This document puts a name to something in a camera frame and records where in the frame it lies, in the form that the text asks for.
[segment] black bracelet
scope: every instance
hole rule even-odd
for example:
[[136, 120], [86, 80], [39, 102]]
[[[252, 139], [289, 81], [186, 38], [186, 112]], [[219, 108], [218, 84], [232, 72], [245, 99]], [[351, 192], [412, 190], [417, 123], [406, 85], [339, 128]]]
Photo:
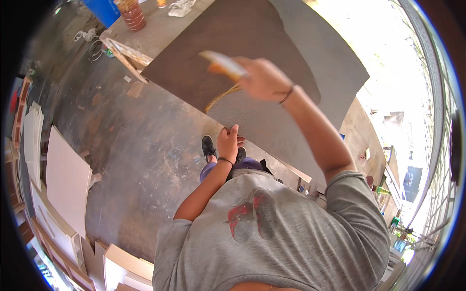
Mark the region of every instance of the black bracelet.
[[227, 160], [226, 158], [220, 157], [220, 158], [218, 158], [218, 160], [219, 160], [219, 161], [220, 161], [220, 160], [222, 160], [222, 161], [227, 161], [227, 162], [229, 162], [229, 163], [233, 166], [233, 163], [230, 162], [229, 160]]
[[296, 84], [291, 85], [290, 90], [288, 92], [286, 92], [287, 95], [285, 96], [285, 98], [283, 98], [282, 101], [278, 102], [278, 104], [282, 104], [283, 102], [285, 102], [288, 99], [288, 97], [290, 97], [290, 95], [293, 92], [293, 89], [295, 88], [295, 86], [296, 86]]

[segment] blue barrel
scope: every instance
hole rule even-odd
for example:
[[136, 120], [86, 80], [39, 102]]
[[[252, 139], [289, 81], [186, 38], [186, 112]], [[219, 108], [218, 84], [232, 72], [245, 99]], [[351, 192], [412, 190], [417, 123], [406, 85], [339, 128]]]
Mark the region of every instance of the blue barrel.
[[120, 17], [120, 11], [113, 0], [82, 1], [106, 28], [109, 28]]

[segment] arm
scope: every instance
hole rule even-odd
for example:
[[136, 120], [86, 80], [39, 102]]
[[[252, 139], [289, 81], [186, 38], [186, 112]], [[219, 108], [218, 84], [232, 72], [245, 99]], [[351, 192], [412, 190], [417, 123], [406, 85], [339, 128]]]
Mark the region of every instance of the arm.
[[217, 137], [219, 155], [231, 163], [219, 160], [204, 181], [181, 203], [173, 219], [183, 218], [194, 221], [202, 213], [210, 198], [225, 184], [243, 140], [243, 137], [238, 136], [237, 124], [230, 131], [226, 128], [220, 131]]
[[300, 86], [293, 86], [293, 82], [268, 60], [243, 57], [235, 60], [249, 73], [240, 80], [240, 85], [252, 97], [280, 102], [291, 90], [281, 105], [306, 137], [327, 183], [343, 170], [356, 170], [350, 151], [337, 130]]

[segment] jar with orange liquid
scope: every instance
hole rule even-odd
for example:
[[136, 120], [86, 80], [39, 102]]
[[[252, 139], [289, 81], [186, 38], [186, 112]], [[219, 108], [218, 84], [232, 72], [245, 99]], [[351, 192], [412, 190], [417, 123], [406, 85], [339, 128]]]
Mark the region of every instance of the jar with orange liquid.
[[167, 6], [167, 0], [157, 0], [158, 8], [164, 8]]
[[137, 0], [114, 0], [113, 1], [121, 17], [132, 31], [137, 31], [145, 26], [144, 14]]

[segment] black sneaker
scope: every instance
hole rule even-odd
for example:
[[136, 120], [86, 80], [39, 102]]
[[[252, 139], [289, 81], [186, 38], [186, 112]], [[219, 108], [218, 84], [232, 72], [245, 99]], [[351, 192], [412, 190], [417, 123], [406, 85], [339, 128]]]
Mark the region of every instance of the black sneaker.
[[238, 154], [236, 155], [235, 164], [241, 162], [242, 159], [246, 157], [246, 149], [244, 147], [238, 148]]
[[210, 135], [205, 135], [202, 138], [201, 146], [202, 146], [202, 151], [204, 152], [204, 158], [206, 158], [207, 163], [209, 163], [209, 160], [207, 160], [208, 156], [215, 156], [216, 158], [218, 158], [217, 154], [215, 153], [215, 149], [213, 147], [213, 141]]

